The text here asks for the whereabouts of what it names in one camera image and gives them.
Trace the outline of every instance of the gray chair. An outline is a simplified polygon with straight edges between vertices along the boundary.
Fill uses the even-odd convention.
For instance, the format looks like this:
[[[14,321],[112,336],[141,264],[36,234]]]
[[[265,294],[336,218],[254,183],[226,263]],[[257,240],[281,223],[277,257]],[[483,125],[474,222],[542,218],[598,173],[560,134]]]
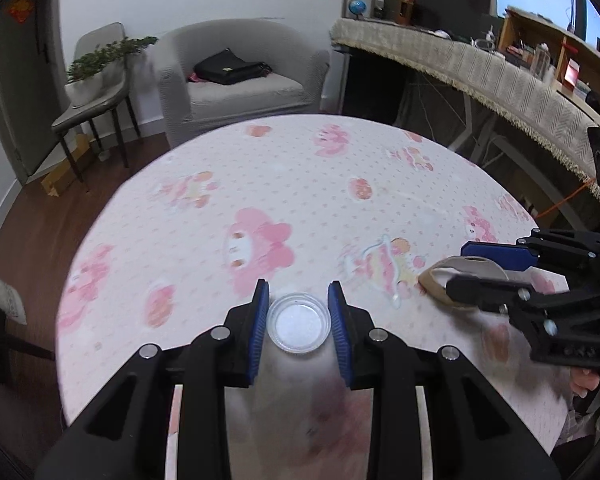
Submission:
[[[97,48],[105,46],[107,43],[120,41],[124,39],[124,37],[125,29],[122,26],[122,23],[110,23],[104,27],[92,30],[78,40],[78,43],[75,46],[74,59],[77,59],[84,54],[88,54],[89,52],[93,52]],[[64,153],[71,164],[72,170],[74,170],[75,176],[78,178],[78,180],[80,180],[80,182],[83,182],[82,175],[80,174],[80,170],[77,167],[68,146],[66,145],[66,141],[64,140],[64,136],[69,129],[77,126],[78,124],[88,122],[96,142],[102,150],[102,142],[100,141],[96,127],[93,124],[93,118],[110,110],[113,117],[113,125],[116,129],[116,139],[118,140],[118,146],[120,147],[122,161],[125,165],[125,168],[128,168],[129,163],[126,158],[125,142],[122,139],[120,121],[118,120],[118,111],[116,110],[116,107],[124,100],[126,101],[126,108],[129,111],[129,116],[131,117],[131,122],[136,130],[136,134],[138,135],[138,138],[140,138],[140,129],[138,128],[136,115],[134,114],[134,110],[131,106],[131,100],[129,99],[129,74],[126,67],[126,60],[122,60],[120,65],[121,70],[116,70],[115,66],[112,67],[112,70],[105,69],[104,90],[101,95],[99,95],[92,102],[79,108],[69,106],[67,110],[51,125],[52,131],[58,135],[62,149],[64,150]]]
[[[273,73],[230,86],[192,83],[198,62],[230,48]],[[317,112],[329,53],[296,30],[267,20],[215,20],[172,30],[154,48],[154,73],[173,148],[225,124],[270,115]]]

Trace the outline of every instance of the orange cable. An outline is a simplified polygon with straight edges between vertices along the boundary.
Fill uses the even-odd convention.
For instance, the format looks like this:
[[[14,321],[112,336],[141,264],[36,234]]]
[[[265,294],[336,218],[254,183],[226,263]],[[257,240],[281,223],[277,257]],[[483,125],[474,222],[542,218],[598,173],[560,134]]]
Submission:
[[[582,186],[580,186],[578,189],[576,189],[576,191],[574,191],[573,193],[571,193],[567,198],[563,198],[562,200],[560,200],[560,202],[558,202],[557,204],[552,205],[546,211],[542,211],[538,216],[536,216],[536,219],[537,218],[542,218],[543,216],[548,215],[554,209],[558,209],[562,204],[564,204],[565,202],[568,202],[569,200],[571,200],[574,196],[576,196],[583,189],[585,189],[586,187],[589,187],[589,184],[592,184],[595,181],[596,181],[595,178],[590,178],[584,184],[582,184]]]

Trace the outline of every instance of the blue globe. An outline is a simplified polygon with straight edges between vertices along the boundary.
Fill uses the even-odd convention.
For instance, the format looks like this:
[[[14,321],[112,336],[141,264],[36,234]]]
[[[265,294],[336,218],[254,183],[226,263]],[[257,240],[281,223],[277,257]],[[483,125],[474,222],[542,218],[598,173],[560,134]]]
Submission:
[[[366,10],[366,3],[362,0],[350,0],[349,11],[355,15],[360,16]]]

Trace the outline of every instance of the metal bolt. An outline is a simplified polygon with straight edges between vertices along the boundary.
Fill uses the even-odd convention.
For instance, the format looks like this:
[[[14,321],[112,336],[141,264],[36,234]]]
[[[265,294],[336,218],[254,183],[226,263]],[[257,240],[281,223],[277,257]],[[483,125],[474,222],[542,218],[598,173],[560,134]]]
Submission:
[[[231,335],[231,330],[229,330],[225,326],[216,326],[211,331],[211,337],[216,341],[222,341],[223,339],[227,339]]]
[[[556,335],[558,333],[558,326],[555,321],[552,319],[544,320],[544,331],[548,333],[548,335]]]
[[[143,359],[151,359],[158,353],[158,347],[154,344],[143,345],[140,347],[138,353]]]
[[[526,288],[519,288],[518,297],[522,301],[529,301],[529,298],[531,298],[531,293],[528,290],[526,290]]]
[[[383,330],[382,328],[373,328],[369,330],[369,337],[371,338],[371,341],[381,343],[382,341],[386,341],[389,335],[386,330]]]
[[[460,351],[455,346],[445,346],[442,349],[442,357],[447,361],[455,361],[460,357]]]

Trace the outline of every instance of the chair seat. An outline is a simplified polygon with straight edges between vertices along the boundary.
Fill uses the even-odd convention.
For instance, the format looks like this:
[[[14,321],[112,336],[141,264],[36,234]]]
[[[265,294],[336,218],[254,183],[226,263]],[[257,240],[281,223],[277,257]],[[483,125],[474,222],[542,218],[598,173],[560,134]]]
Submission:
[[[286,108],[304,99],[300,83],[275,73],[227,86],[211,82],[187,83],[187,91],[194,121]]]
[[[103,93],[93,101],[80,108],[69,106],[65,112],[51,125],[54,132],[64,132],[69,128],[102,115],[107,110],[119,104],[129,93],[129,84],[126,74],[122,81],[110,88],[104,89]]]

